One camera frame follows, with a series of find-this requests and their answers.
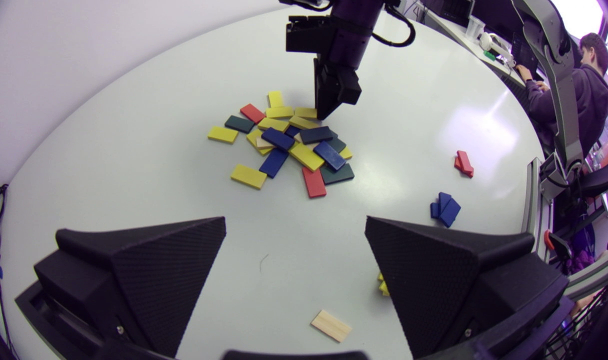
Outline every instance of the dark hoodie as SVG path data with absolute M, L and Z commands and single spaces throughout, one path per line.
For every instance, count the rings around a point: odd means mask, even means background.
M 580 123 L 580 142 L 584 157 L 597 142 L 604 130 L 608 116 L 608 84 L 589 64 L 573 70 L 573 82 L 577 97 Z M 526 82 L 528 91 L 528 116 L 535 122 L 541 141 L 553 146 L 557 134 L 557 119 L 550 90 L 541 91 L 533 80 Z

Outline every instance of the plastic cup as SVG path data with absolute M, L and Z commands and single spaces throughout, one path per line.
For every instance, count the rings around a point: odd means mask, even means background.
M 469 16 L 468 17 L 468 28 L 466 28 L 466 37 L 471 41 L 475 41 L 477 39 L 477 37 L 479 36 L 479 34 L 484 32 L 485 26 L 486 26 L 486 24 L 483 21 L 481 21 L 480 19 L 478 19 L 472 15 Z

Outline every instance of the red block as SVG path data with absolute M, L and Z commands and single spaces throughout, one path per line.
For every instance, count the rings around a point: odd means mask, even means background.
M 470 161 L 468 160 L 468 154 L 466 151 L 458 150 L 457 157 L 459 157 L 459 160 L 461 160 L 462 169 L 465 173 L 471 173 L 473 170 L 475 170 L 472 166 L 470 166 Z
M 457 168 L 459 171 L 461 171 L 462 173 L 466 174 L 469 178 L 472 178 L 473 175 L 475 175 L 475 169 L 471 166 L 470 167 L 470 171 L 466 171 L 464 170 L 464 167 L 462 166 L 462 160 L 459 157 L 459 155 L 457 155 L 455 157 L 455 168 Z
M 326 186 L 324 186 L 322 172 L 319 169 L 310 171 L 308 168 L 302 167 L 302 174 L 304 174 L 304 182 L 306 183 L 306 189 L 308 189 L 308 198 L 326 196 Z
M 239 112 L 244 114 L 245 117 L 249 118 L 250 121 L 252 121 L 255 124 L 262 121 L 262 119 L 266 117 L 266 115 L 263 112 L 261 112 L 257 107 L 254 107 L 252 104 L 242 107 L 242 109 L 240 109 Z

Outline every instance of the hand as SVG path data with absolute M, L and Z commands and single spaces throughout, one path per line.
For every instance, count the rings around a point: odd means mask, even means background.
M 515 70 L 519 72 L 519 75 L 524 80 L 524 82 L 533 79 L 533 75 L 532 73 L 530 73 L 530 70 L 528 70 L 528 68 L 526 68 L 522 64 L 515 66 Z
M 548 85 L 544 84 L 543 81 L 538 81 L 537 82 L 537 86 L 539 87 L 539 89 L 541 91 L 549 91 L 550 90 L 550 88 L 548 87 Z

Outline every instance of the white wall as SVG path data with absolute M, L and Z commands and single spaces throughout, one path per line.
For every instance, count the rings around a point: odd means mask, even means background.
M 67 116 L 130 69 L 199 34 L 283 6 L 0 0 L 0 185 Z

